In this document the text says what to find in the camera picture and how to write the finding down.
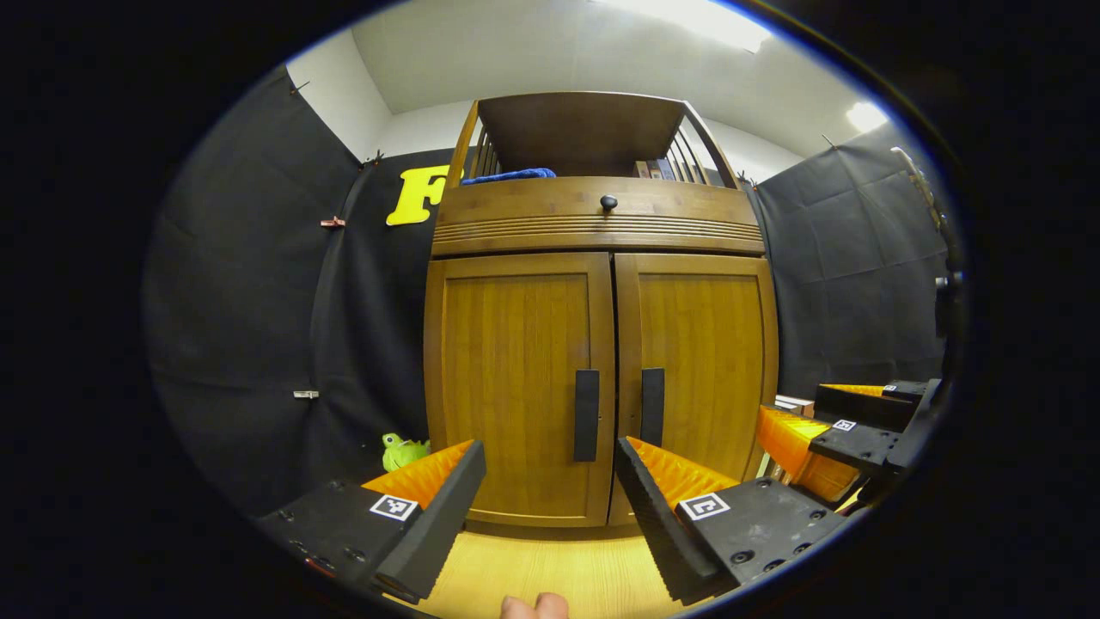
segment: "wooden cabinet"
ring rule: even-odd
[[[485,443],[471,518],[602,526],[615,432],[607,253],[432,262],[425,376],[432,445]],[[595,462],[574,462],[575,376],[600,373]]]
[[[697,163],[684,122],[725,186],[629,177],[634,159]],[[757,409],[776,394],[774,297],[748,199],[694,110],[603,92],[480,100],[458,146],[428,270],[425,387],[433,447],[485,443],[470,518],[631,522],[616,436],[754,477]],[[561,175],[459,183],[538,164]]]

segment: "wooden drawer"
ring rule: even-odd
[[[604,212],[600,198],[618,206]],[[432,256],[539,248],[697,248],[763,254],[738,189],[657,178],[562,176],[450,187]]]

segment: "cabinet door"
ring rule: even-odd
[[[607,522],[615,432],[615,333],[607,253],[431,262],[425,388],[433,449],[485,443],[470,518]],[[594,462],[574,461],[578,371],[598,371]]]
[[[616,253],[615,273],[619,435],[642,436],[642,371],[663,368],[661,447],[738,480],[755,478],[763,455],[757,413],[774,401],[779,369],[768,262]],[[616,482],[610,523],[629,522],[630,511]]]

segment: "black door handle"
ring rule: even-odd
[[[594,463],[600,425],[600,371],[576,371],[573,414],[573,462]]]
[[[664,433],[664,368],[641,371],[641,439],[661,446]]]

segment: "green toy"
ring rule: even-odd
[[[388,473],[431,453],[431,441],[425,441],[421,445],[419,441],[402,441],[402,438],[394,433],[383,435],[382,444],[386,446],[386,452],[382,454],[382,466]]]

